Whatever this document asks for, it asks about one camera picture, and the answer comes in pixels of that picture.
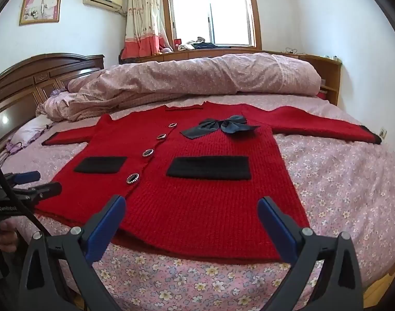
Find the person's left hand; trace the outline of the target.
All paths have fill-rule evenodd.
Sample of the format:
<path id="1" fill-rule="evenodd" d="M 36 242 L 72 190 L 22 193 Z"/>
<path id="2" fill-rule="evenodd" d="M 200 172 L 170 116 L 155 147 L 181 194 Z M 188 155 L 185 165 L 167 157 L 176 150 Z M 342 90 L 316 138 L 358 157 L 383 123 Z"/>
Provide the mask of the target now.
<path id="1" fill-rule="evenodd" d="M 8 218 L 0 222 L 0 250 L 15 253 L 19 239 L 15 218 Z"/>

